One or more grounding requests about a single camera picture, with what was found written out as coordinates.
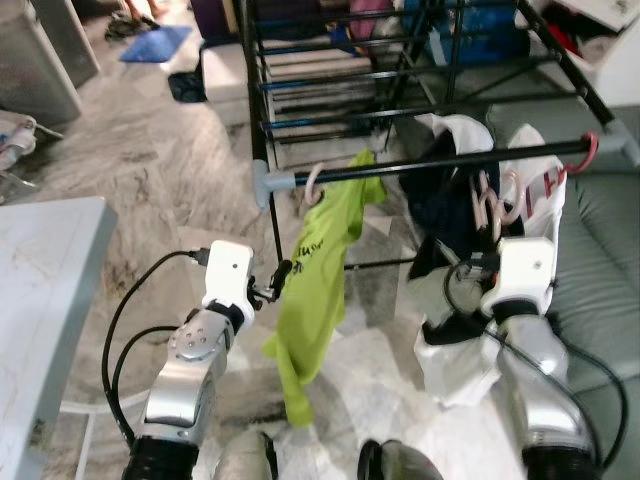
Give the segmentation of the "black t-shirt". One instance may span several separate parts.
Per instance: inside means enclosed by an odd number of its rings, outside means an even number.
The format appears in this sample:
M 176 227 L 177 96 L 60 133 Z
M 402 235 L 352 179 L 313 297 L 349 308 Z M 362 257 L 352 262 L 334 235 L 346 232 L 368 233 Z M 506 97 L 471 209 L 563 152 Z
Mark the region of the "black t-shirt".
M 492 133 L 471 116 L 426 114 L 419 122 L 434 134 L 433 142 L 419 156 L 421 161 L 493 150 Z M 470 259 L 476 252 L 494 250 L 490 228 L 476 227 L 472 202 L 472 192 L 483 178 L 489 187 L 498 187 L 497 166 L 440 166 L 399 177 L 413 223 L 424 230 L 408 279 L 448 268 L 453 261 Z

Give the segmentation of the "black sandals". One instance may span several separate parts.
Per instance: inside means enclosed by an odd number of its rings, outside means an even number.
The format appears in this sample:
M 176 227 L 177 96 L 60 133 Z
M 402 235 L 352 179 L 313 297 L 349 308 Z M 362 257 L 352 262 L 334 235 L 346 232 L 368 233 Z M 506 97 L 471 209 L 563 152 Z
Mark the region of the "black sandals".
M 156 20 L 146 15 L 133 15 L 124 10 L 118 10 L 110 15 L 104 38 L 108 42 L 122 42 L 129 37 L 142 35 L 160 27 Z

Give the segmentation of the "white low box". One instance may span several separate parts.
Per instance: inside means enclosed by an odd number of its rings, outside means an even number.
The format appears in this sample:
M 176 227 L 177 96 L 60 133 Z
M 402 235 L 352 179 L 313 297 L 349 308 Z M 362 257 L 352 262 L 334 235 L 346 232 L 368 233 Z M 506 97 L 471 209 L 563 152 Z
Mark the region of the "white low box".
M 250 122 L 246 61 L 242 47 L 228 44 L 201 51 L 206 104 L 224 125 Z

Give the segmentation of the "lime green t-shirt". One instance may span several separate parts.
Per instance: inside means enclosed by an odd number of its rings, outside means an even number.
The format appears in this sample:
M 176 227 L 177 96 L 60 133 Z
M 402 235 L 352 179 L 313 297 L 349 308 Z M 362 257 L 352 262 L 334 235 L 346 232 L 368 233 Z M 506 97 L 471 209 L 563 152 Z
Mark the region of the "lime green t-shirt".
M 262 353 L 275 362 L 292 428 L 314 421 L 305 388 L 320 374 L 334 330 L 346 320 L 346 253 L 361 237 L 366 207 L 387 198 L 374 177 L 325 186 L 315 180 L 303 193 L 316 201 L 303 216 L 275 332 L 262 344 Z

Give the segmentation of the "pink bag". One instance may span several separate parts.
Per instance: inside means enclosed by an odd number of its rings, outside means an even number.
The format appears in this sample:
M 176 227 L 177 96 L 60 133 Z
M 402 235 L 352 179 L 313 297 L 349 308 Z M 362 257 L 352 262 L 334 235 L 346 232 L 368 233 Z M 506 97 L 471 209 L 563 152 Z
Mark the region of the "pink bag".
M 393 0 L 349 0 L 349 13 L 371 14 L 392 12 Z M 362 18 L 349 20 L 348 33 L 352 40 L 369 40 L 381 18 Z

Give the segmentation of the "grey-green leather sofa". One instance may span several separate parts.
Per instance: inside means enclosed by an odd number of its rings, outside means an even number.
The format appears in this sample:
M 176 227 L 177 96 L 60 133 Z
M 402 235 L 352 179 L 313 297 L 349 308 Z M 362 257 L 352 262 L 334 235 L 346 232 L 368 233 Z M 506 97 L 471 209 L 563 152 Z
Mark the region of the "grey-green leather sofa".
M 620 152 L 602 150 L 567 179 L 550 310 L 561 338 L 599 358 L 626 389 L 623 412 L 608 376 L 570 357 L 568 388 L 598 429 L 603 451 L 627 422 L 622 451 L 603 480 L 640 480 L 639 253 L 639 172 Z

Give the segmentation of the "light grey folding table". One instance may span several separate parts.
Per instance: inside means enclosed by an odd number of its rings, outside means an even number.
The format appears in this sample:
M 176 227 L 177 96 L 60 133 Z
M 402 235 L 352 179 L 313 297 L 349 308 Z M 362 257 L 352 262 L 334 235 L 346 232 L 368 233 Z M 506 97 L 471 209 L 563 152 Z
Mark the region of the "light grey folding table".
M 102 197 L 0 207 L 0 480 L 40 480 L 115 224 Z

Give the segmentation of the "white t-shirt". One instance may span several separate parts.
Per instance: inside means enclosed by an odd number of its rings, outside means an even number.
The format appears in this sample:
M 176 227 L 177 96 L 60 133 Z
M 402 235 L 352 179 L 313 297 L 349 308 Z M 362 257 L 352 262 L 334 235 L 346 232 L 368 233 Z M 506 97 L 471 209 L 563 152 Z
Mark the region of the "white t-shirt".
M 559 179 L 562 161 L 556 155 L 544 155 L 499 161 L 493 166 L 498 168 L 498 177 L 508 169 L 520 174 L 526 191 L 520 207 L 524 237 L 556 242 L 564 206 L 563 180 Z M 451 285 L 448 289 L 456 306 L 449 306 L 442 292 L 448 268 L 410 280 L 413 291 L 422 294 L 422 329 L 413 352 L 424 375 L 426 394 L 445 410 L 480 402 L 500 376 L 500 344 L 481 332 L 486 324 L 477 315 L 481 292 L 465 287 L 453 293 Z

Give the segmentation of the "robot leg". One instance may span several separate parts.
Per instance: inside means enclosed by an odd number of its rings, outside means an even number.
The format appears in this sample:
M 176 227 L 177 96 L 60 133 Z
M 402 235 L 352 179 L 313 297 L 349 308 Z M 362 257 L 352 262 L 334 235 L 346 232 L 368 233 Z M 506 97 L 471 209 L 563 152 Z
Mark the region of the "robot leg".
M 366 440 L 358 456 L 357 480 L 443 480 L 421 451 L 396 439 Z
M 259 430 L 234 435 L 225 444 L 211 480 L 278 480 L 273 439 Z

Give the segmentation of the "robot left leg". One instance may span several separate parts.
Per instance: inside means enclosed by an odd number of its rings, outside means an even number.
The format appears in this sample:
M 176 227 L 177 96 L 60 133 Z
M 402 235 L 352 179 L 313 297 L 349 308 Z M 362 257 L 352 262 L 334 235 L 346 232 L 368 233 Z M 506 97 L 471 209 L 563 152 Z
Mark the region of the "robot left leg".
M 211 480 L 278 480 L 273 439 L 259 430 L 234 435 L 225 444 Z

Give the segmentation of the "robot right leg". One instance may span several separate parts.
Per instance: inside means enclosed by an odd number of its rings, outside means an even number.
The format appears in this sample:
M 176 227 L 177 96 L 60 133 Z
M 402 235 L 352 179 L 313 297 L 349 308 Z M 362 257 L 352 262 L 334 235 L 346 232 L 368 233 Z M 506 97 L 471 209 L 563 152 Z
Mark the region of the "robot right leg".
M 366 440 L 358 456 L 357 480 L 443 480 L 421 451 L 396 439 Z

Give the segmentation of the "black metal drying rack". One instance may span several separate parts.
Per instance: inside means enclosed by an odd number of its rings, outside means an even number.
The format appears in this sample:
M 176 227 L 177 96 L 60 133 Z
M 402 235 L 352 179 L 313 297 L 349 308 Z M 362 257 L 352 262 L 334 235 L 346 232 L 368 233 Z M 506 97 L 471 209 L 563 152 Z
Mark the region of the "black metal drying rack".
M 552 36 L 543 15 L 525 0 L 512 1 L 516 22 L 527 37 L 541 46 L 541 52 L 498 61 L 500 77 L 483 87 L 462 91 L 460 77 L 484 65 L 435 65 L 422 49 L 424 35 L 371 37 L 369 40 L 317 41 L 311 44 L 268 46 L 264 33 L 298 29 L 362 18 L 390 19 L 398 26 L 406 13 L 371 14 L 325 13 L 289 19 L 262 19 L 259 0 L 238 0 L 237 24 L 246 61 L 250 100 L 250 140 L 253 159 L 253 192 L 262 209 L 275 209 L 276 193 L 303 186 L 307 173 L 294 173 L 276 165 L 276 147 L 305 145 L 330 140 L 358 140 L 362 137 L 388 138 L 397 119 L 425 114 L 475 113 L 481 108 L 572 99 L 594 116 L 599 150 L 621 152 L 631 163 L 640 163 L 639 106 L 609 108 L 593 84 Z M 352 52 L 375 46 L 396 45 L 399 54 L 393 67 L 374 67 L 360 73 L 329 72 L 294 79 L 276 76 L 274 56 L 297 52 Z M 419 157 L 371 166 L 343 166 L 325 169 L 317 182 L 332 183 L 440 168 L 440 166 L 489 166 L 499 161 L 541 155 L 585 154 L 588 146 L 580 140 L 544 143 L 541 146 L 498 148 L 480 154 Z

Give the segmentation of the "white grey device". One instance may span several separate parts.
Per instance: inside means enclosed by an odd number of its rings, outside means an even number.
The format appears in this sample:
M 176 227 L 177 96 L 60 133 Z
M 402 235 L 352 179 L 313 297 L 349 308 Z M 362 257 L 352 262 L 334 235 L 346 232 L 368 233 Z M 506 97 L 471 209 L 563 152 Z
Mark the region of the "white grey device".
M 20 182 L 10 169 L 37 145 L 38 123 L 32 116 L 0 110 L 0 179 Z

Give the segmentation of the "red plastic hanger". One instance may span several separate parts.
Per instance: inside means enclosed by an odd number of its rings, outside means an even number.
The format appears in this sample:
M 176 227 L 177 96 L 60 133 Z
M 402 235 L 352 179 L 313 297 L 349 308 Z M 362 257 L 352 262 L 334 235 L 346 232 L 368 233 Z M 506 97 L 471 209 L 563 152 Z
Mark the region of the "red plastic hanger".
M 563 180 L 566 177 L 572 177 L 572 175 L 577 175 L 581 172 L 584 172 L 584 170 L 590 168 L 590 165 L 593 164 L 593 161 L 599 150 L 598 134 L 594 132 L 586 132 L 582 134 L 580 141 L 588 146 L 588 148 L 586 148 L 584 157 L 582 157 L 580 163 L 563 165 L 562 168 L 559 169 L 559 179 Z

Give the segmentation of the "pink plastic hanger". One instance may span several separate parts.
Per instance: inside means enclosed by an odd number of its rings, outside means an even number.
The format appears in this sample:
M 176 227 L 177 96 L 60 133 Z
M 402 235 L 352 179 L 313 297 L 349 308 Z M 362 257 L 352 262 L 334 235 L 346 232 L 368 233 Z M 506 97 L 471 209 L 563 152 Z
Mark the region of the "pink plastic hanger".
M 312 165 L 303 182 L 303 201 L 308 207 L 314 207 L 323 200 L 323 188 L 317 188 L 317 178 L 323 172 L 324 166 L 324 163 Z
M 524 237 L 521 205 L 526 200 L 520 174 L 515 170 L 502 170 L 497 180 L 479 172 L 468 183 L 475 229 L 488 232 L 497 244 L 504 236 Z

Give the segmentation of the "red cloth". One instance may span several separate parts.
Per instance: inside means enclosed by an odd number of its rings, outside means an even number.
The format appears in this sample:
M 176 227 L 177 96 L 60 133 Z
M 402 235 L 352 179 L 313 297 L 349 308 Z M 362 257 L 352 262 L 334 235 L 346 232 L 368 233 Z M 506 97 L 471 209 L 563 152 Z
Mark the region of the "red cloth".
M 575 24 L 572 22 L 559 22 L 559 20 L 548 20 L 547 24 L 550 33 L 556 38 L 559 45 L 563 46 L 567 52 L 571 52 L 571 54 L 580 58 L 581 36 Z

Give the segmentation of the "blue floor mat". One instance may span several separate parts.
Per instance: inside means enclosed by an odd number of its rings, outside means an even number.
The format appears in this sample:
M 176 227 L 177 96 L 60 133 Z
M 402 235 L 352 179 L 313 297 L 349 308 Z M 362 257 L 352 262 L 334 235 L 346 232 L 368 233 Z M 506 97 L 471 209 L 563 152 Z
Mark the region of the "blue floor mat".
M 193 32 L 191 26 L 161 26 L 134 36 L 118 60 L 129 64 L 160 64 L 170 61 Z

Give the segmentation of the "blue bag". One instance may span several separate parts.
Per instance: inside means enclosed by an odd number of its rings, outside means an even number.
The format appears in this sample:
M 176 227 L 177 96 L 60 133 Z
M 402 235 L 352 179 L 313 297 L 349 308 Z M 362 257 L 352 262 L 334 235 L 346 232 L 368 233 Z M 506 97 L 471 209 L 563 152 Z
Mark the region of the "blue bag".
M 524 58 L 529 33 L 516 22 L 512 1 L 394 0 L 406 17 L 404 31 L 424 35 L 422 49 L 435 65 L 484 65 Z

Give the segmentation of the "dark cloth bundle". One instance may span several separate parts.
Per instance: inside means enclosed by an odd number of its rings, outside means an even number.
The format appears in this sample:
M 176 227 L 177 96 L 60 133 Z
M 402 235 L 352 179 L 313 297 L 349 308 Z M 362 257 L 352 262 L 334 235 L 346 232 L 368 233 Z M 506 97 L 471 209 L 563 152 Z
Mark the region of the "dark cloth bundle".
M 204 84 L 204 74 L 200 72 L 177 72 L 166 78 L 170 95 L 177 102 L 191 104 L 191 102 L 206 102 L 207 95 Z

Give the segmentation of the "grey metal cabinet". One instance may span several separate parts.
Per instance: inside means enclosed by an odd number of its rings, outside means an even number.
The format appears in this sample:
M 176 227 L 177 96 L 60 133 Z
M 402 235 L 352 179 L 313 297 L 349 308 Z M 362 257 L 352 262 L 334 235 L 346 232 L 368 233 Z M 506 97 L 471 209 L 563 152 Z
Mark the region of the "grey metal cabinet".
M 76 1 L 82 0 L 28 1 L 73 86 L 79 88 L 96 77 L 100 65 L 77 12 Z
M 0 110 L 54 127 L 82 115 L 81 97 L 27 0 L 0 0 Z

